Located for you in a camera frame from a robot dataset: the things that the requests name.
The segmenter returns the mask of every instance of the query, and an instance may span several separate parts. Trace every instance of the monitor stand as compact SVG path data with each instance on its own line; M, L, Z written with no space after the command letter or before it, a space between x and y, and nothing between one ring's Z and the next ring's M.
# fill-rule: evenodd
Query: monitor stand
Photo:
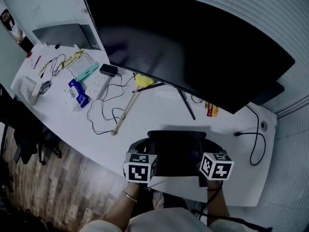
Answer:
M137 92L141 92L141 91L144 91L144 90L147 90L147 89L151 89L151 88L155 88L155 87L159 87L159 86L163 86L163 85L166 85L165 83L158 83L158 84L153 84L151 86L148 86L148 87L143 87L143 88L140 88ZM187 100L185 99L184 95L183 95L183 92L180 90L180 89L177 89L178 93L180 94L180 97L182 98L185 106L187 107L187 109L189 110L189 113L191 114L192 116L192 119L195 120L195 116L187 102Z

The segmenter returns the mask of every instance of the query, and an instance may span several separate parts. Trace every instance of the small white device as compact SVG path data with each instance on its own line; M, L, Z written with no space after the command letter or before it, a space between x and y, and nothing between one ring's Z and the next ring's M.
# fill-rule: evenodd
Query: small white device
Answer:
M106 89L111 76L103 75L100 72L95 72L91 76L91 82L87 86L85 94L89 96L91 100L95 100L101 97L104 89Z
M157 155L126 153L126 181L149 183L156 172Z
M228 180L234 162L227 154L204 153L200 171L208 180Z
M18 90L30 103L30 105L34 105L39 97L41 84L37 84L31 78L25 76L20 80Z

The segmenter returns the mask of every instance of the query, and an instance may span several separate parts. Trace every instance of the power strip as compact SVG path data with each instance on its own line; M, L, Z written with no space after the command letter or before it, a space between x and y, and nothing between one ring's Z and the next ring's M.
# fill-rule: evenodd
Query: power strip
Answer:
M106 89L111 76L103 75L101 73L96 73L91 76L92 80L90 85L88 86L85 94L91 99L95 100L101 97L104 89Z

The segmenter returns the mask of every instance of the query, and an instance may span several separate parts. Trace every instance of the black chair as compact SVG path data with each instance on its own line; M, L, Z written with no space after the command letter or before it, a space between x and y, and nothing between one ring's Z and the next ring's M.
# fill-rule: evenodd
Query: black chair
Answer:
M15 129L14 139L17 144L15 163L21 158L23 163L27 164L31 156L39 152L39 162L45 165L45 161L42 160L43 145L52 150L58 158L62 157L61 151L46 140L52 132L22 102L12 99L2 84L0 84L0 122Z

